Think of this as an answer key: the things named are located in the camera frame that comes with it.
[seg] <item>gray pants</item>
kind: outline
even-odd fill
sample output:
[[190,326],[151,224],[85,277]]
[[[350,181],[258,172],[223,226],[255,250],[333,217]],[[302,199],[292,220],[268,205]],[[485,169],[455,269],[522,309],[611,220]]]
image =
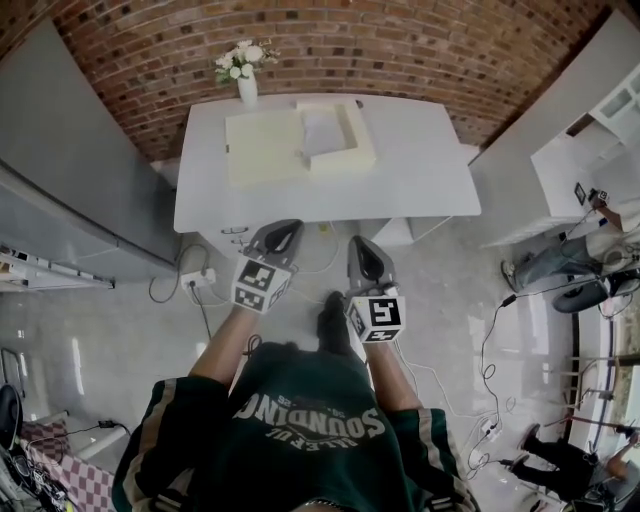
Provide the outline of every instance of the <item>gray pants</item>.
[[584,276],[599,273],[602,263],[587,252],[584,236],[554,245],[516,268],[515,288],[521,291],[538,279],[555,274]]

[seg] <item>checkered cloth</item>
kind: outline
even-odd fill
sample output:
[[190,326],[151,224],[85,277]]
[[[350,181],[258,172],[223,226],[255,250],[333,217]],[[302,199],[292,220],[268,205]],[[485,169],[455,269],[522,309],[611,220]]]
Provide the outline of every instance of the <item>checkered cloth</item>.
[[[20,443],[26,450],[29,441],[67,432],[64,421],[51,425],[25,423]],[[69,492],[69,500],[83,512],[115,512],[111,501],[113,475],[74,457],[69,452],[67,438],[63,444],[53,441],[33,443],[29,456],[34,463],[42,464],[51,478],[60,482]]]

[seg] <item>gray shirt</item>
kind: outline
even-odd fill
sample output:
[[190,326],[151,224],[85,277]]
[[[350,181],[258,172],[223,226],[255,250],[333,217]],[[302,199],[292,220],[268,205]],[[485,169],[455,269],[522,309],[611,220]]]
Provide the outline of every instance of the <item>gray shirt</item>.
[[629,461],[626,480],[612,477],[602,464],[598,464],[591,477],[590,485],[603,484],[616,497],[616,510],[622,510],[633,496],[638,483],[640,483],[640,468]]

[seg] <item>table top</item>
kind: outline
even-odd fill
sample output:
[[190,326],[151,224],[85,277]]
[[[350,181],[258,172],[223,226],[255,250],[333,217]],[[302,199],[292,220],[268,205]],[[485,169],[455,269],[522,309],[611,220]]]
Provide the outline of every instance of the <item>table top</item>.
[[[230,185],[226,117],[330,97],[362,102],[377,155],[371,170]],[[320,222],[478,215],[480,202],[466,155],[445,108],[436,103],[362,94],[261,96],[253,109],[239,99],[202,103],[189,114],[174,228],[187,233],[286,218]]]

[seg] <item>brick wall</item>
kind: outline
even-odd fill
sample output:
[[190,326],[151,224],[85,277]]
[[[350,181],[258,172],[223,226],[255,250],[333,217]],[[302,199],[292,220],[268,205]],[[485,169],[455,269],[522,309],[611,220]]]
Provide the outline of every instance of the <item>brick wall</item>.
[[443,103],[482,144],[622,0],[0,0],[0,58],[50,16],[94,89],[150,159],[180,154],[189,106],[237,96],[214,60],[271,39],[259,91],[356,92]]

